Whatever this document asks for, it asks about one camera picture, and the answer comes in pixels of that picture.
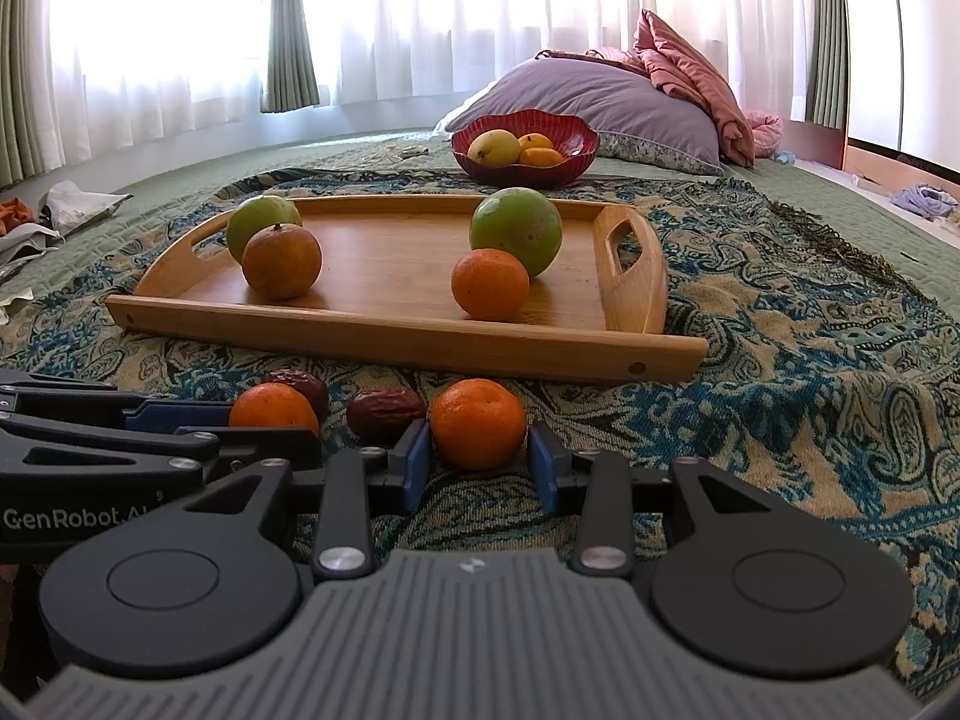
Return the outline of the yellow mango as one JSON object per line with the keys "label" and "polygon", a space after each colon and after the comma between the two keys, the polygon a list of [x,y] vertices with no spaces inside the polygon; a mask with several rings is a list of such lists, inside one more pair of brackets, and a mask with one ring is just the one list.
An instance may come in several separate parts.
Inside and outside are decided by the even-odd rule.
{"label": "yellow mango", "polygon": [[479,166],[503,169],[516,164],[521,151],[523,147],[516,135],[494,128],[473,138],[467,149],[467,158]]}

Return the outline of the red fruit bowl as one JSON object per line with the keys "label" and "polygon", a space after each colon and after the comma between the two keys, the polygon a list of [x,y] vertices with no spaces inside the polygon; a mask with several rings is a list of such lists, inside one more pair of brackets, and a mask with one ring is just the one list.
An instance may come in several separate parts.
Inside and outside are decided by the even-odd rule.
{"label": "red fruit bowl", "polygon": [[[469,148],[473,140],[489,130],[504,130],[516,137],[544,135],[562,159],[551,166],[482,166],[469,158]],[[596,158],[597,148],[599,135],[583,119],[576,115],[548,114],[535,109],[505,115],[482,115],[452,135],[452,153],[460,167],[474,181],[491,187],[565,187],[586,172]]]}

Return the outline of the purple pillow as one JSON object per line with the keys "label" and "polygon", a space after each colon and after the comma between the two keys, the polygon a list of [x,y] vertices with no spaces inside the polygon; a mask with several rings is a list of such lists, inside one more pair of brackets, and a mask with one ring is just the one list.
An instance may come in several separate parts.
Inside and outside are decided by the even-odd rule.
{"label": "purple pillow", "polygon": [[576,115],[599,135],[601,158],[719,176],[715,122],[644,76],[586,59],[526,60],[444,115],[434,132],[451,135],[483,115],[537,109]]}

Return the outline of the dark red jujube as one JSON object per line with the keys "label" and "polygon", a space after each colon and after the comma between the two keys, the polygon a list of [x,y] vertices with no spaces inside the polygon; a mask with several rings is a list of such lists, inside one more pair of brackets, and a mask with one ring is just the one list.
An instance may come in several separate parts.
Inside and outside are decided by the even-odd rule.
{"label": "dark red jujube", "polygon": [[387,445],[427,416],[427,404],[407,387],[364,390],[348,403],[347,426],[364,444]]}
{"label": "dark red jujube", "polygon": [[277,369],[263,376],[263,383],[283,383],[299,392],[313,408],[319,421],[324,421],[329,410],[329,388],[327,383],[308,371],[298,369]]}

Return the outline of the orange mandarin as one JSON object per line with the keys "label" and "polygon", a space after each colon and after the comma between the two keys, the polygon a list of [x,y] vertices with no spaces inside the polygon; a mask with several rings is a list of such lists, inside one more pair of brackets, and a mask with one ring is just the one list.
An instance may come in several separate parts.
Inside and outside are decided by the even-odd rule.
{"label": "orange mandarin", "polygon": [[235,399],[229,427],[296,427],[320,436],[320,422],[309,400],[286,383],[265,382]]}
{"label": "orange mandarin", "polygon": [[451,291],[467,316],[507,322],[523,309],[529,294],[527,270],[509,252],[473,249],[454,265]]}
{"label": "orange mandarin", "polygon": [[444,460],[466,470],[505,465],[523,447],[527,416],[516,395],[488,379],[467,379],[439,395],[430,429]]}

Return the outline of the brownish orange fruit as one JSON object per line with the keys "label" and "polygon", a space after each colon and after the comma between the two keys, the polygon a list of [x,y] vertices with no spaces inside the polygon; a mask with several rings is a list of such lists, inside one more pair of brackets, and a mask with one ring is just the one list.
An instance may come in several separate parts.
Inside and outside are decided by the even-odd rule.
{"label": "brownish orange fruit", "polygon": [[322,249],[302,226],[277,223],[256,232],[241,260],[245,281],[267,301],[301,298],[322,268]]}

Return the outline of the pink blanket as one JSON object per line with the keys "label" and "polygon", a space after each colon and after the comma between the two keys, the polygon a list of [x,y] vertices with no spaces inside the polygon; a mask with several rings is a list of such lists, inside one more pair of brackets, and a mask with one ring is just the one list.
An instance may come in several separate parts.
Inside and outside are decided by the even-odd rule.
{"label": "pink blanket", "polygon": [[716,126],[722,156],[737,166],[752,167],[757,158],[771,158],[781,148],[781,117],[743,110],[722,73],[652,10],[641,10],[628,52],[615,47],[583,54],[544,49],[535,59],[584,60],[644,76],[669,98],[706,112]]}

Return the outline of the white sheer curtain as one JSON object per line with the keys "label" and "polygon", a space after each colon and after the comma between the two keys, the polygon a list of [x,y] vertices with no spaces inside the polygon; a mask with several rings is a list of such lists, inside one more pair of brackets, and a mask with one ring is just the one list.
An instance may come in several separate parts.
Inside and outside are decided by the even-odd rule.
{"label": "white sheer curtain", "polygon": [[263,0],[2,0],[2,181],[189,133],[302,140],[350,107],[473,93],[544,49],[630,46],[643,8],[750,109],[799,112],[814,0],[302,0],[320,105],[260,110]]}

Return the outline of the green quilted bedspread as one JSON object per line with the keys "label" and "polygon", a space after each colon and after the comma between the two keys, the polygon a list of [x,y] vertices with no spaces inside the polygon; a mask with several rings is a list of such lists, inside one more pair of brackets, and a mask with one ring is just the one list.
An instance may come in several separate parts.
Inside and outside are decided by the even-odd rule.
{"label": "green quilted bedspread", "polygon": [[[128,200],[116,215],[75,232],[59,247],[26,263],[2,283],[2,301],[23,294],[39,299],[64,286],[82,268],[121,249],[133,238],[172,218],[187,215],[225,185],[270,169],[319,167],[338,171],[389,172],[399,169],[455,171],[448,140],[428,130],[338,138],[307,145],[270,146],[161,172],[124,185]],[[729,177],[750,182],[768,199],[809,211],[850,244],[880,255],[902,277],[958,314],[958,238],[942,227],[898,210],[846,181],[832,181],[825,167],[758,161],[754,169],[729,167]]]}

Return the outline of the orange cloth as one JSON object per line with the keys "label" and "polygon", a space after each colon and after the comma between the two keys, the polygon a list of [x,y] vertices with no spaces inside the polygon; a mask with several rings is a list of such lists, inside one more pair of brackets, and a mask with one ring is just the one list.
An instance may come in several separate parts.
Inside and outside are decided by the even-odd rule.
{"label": "orange cloth", "polygon": [[0,203],[0,236],[10,234],[21,224],[34,223],[34,211],[18,197]]}

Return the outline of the green apple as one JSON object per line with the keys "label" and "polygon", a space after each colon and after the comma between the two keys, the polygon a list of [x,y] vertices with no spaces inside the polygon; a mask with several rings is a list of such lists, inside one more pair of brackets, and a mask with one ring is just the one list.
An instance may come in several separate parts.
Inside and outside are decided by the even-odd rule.
{"label": "green apple", "polygon": [[278,195],[260,195],[242,202],[226,225],[226,245],[235,262],[242,262],[245,246],[257,232],[274,224],[302,225],[299,210],[291,200]]}

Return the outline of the small orange fruit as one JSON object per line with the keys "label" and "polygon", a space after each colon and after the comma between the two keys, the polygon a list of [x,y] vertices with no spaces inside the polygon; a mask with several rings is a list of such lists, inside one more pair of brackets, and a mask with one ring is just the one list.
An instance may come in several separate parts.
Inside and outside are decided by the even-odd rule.
{"label": "small orange fruit", "polygon": [[550,169],[559,166],[566,161],[566,156],[556,149],[548,146],[531,146],[524,148],[517,158],[521,166],[537,167],[537,169]]}
{"label": "small orange fruit", "polygon": [[519,137],[519,143],[521,144],[522,149],[553,148],[553,143],[551,143],[550,138],[545,137],[543,133],[524,133],[524,135]]}

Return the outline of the large green round fruit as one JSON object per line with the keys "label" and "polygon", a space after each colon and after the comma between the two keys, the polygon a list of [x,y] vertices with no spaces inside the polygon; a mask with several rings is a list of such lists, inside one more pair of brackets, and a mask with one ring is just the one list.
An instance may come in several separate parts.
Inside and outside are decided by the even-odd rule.
{"label": "large green round fruit", "polygon": [[508,187],[475,208],[469,227],[472,249],[504,250],[524,265],[531,280],[562,249],[563,222],[555,203],[532,188]]}

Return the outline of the teal patterned throw blanket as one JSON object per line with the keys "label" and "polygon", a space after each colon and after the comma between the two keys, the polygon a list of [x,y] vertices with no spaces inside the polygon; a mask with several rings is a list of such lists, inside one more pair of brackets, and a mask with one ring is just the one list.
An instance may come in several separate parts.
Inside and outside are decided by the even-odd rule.
{"label": "teal patterned throw blanket", "polygon": [[[127,333],[125,294],[195,224],[265,190],[462,192],[446,171],[279,169],[213,193],[21,307],[2,362],[151,395],[223,401],[283,355]],[[690,382],[581,387],[519,380],[529,413],[573,447],[643,466],[699,455],[887,551],[914,611],[893,672],[919,699],[958,676],[958,314],[818,216],[739,177],[590,177],[578,197],[634,206],[669,265],[670,332],[708,341]]]}

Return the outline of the green curtain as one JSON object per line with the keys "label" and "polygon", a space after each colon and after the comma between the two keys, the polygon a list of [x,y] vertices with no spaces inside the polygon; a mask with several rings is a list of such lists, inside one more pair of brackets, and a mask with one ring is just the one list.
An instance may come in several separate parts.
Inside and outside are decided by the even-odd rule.
{"label": "green curtain", "polygon": [[846,0],[814,0],[814,36],[805,120],[844,130],[850,96],[850,25]]}
{"label": "green curtain", "polygon": [[313,53],[302,0],[263,0],[265,62],[260,75],[260,110],[285,114],[320,105]]}

